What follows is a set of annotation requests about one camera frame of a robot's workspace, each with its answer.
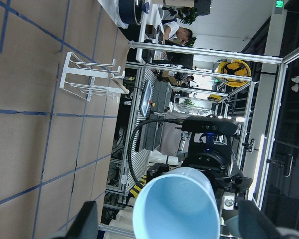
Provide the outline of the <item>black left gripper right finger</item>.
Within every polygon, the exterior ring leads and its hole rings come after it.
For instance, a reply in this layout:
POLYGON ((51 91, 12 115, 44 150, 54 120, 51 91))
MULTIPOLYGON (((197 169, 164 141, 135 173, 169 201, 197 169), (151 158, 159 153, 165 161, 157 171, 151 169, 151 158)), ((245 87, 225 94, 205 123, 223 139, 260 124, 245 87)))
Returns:
POLYGON ((280 239, 281 233, 253 201, 238 204, 238 228, 243 239, 280 239))

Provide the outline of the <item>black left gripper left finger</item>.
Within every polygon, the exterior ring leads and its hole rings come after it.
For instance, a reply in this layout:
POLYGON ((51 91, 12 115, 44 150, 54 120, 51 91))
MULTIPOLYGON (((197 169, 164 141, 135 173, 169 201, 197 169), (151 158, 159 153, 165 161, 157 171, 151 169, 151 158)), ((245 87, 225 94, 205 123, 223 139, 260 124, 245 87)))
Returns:
POLYGON ((83 204, 65 239, 96 239, 98 236, 98 212, 96 201, 83 204))

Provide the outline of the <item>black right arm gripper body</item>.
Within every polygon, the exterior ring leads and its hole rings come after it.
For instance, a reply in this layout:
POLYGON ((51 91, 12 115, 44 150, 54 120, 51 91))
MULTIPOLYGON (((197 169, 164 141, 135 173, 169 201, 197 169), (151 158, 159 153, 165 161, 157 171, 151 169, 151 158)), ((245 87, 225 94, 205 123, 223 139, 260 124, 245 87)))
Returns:
POLYGON ((225 193, 234 194, 233 208, 246 200, 253 179, 245 177, 236 163, 232 150, 231 136, 225 136, 226 142, 217 142, 216 135, 193 133, 189 140, 188 152, 182 167, 191 167, 202 172, 210 181, 217 208, 225 208, 225 193))

